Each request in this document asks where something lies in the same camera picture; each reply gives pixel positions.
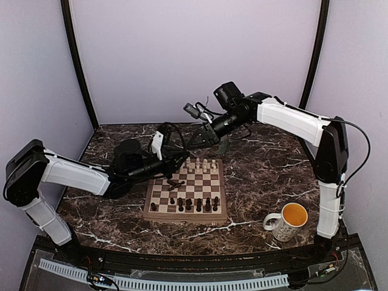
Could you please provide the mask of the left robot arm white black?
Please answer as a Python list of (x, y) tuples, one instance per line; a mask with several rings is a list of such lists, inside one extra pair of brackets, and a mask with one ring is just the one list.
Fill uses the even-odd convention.
[(137, 139), (128, 139), (114, 148), (112, 163), (98, 167), (57, 155), (30, 141), (6, 166), (4, 199), (21, 208), (51, 240), (62, 247), (61, 253), (72, 264), (85, 260), (85, 250), (77, 245), (70, 226), (57, 214), (39, 191), (47, 182), (80, 189), (107, 199), (118, 199), (135, 184), (150, 179), (172, 178), (189, 157), (185, 149), (166, 147), (149, 153)]

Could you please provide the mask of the wooden chess board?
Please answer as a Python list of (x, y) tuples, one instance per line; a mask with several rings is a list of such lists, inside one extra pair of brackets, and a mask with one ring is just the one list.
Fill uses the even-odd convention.
[[(216, 174), (180, 174), (175, 172), (172, 180), (176, 182), (185, 181), (185, 184), (177, 189), (168, 191), (170, 187), (167, 179), (154, 179), (149, 182), (147, 195), (144, 204), (143, 218), (156, 222), (189, 222), (200, 224), (221, 224), (227, 220), (226, 196), (224, 187), (223, 164), (220, 159), (221, 168)], [(213, 200), (219, 198), (218, 210), (213, 211)], [(170, 198), (175, 199), (175, 204), (171, 205)], [(178, 211), (178, 198), (184, 200), (184, 211)], [(186, 199), (193, 200), (193, 213), (185, 212)], [(202, 199), (202, 211), (197, 212), (197, 199)], [(206, 199), (212, 200), (212, 209), (209, 212), (204, 210)], [(151, 203), (157, 206), (157, 211), (151, 210)]]

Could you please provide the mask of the dark rook corner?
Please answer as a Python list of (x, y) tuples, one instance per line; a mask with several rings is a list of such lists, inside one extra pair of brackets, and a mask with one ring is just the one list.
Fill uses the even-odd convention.
[(151, 203), (151, 210), (155, 212), (155, 211), (157, 211), (157, 209), (158, 208), (157, 208), (156, 204), (154, 202), (152, 202)]

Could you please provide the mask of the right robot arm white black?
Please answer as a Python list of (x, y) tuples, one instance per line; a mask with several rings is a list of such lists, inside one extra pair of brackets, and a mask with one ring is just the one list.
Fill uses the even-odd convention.
[(311, 161), (320, 190), (317, 234), (333, 238), (339, 226), (341, 191), (345, 186), (349, 158), (343, 119), (307, 112), (266, 93), (244, 96), (233, 82), (221, 85), (214, 95), (226, 112), (203, 123), (186, 147), (189, 150), (209, 148), (250, 122), (272, 125), (305, 140), (317, 149)]

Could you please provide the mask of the dark tall piece back row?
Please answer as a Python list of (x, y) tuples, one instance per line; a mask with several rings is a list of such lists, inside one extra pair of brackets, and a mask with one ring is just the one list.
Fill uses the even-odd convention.
[(210, 198), (207, 198), (207, 199), (206, 199), (206, 204), (205, 204), (205, 207), (204, 207), (204, 210), (205, 210), (206, 212), (211, 211), (211, 209), (212, 209), (212, 204), (211, 204), (211, 202), (212, 202), (212, 200), (211, 200)]

